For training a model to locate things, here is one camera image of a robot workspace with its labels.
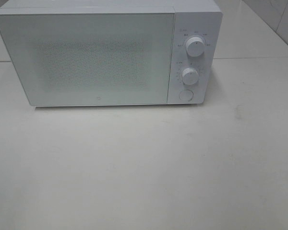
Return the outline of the white microwave door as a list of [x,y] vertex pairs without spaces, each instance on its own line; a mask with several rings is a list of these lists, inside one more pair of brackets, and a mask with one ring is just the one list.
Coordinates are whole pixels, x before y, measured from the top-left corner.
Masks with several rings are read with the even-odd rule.
[[0,15],[32,106],[165,104],[174,14]]

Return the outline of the white microwave knob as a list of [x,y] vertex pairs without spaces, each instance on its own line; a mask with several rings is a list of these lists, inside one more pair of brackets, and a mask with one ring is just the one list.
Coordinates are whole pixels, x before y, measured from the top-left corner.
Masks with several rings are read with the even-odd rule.
[[194,35],[186,40],[185,48],[190,57],[198,57],[205,50],[205,40],[199,35]]
[[199,73],[195,68],[186,68],[181,72],[181,80],[185,85],[194,85],[199,80]]

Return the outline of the white microwave oven body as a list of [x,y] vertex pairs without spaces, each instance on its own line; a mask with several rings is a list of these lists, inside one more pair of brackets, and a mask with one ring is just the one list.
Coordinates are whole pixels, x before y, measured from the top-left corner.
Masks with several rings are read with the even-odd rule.
[[200,104],[222,16],[212,0],[10,0],[0,35],[32,106]]

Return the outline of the round white door button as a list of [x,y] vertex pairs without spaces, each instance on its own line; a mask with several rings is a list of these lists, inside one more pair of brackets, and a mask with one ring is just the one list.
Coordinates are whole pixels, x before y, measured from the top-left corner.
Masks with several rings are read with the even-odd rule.
[[179,93],[179,98],[182,101],[189,102],[193,99],[193,92],[191,90],[183,90]]

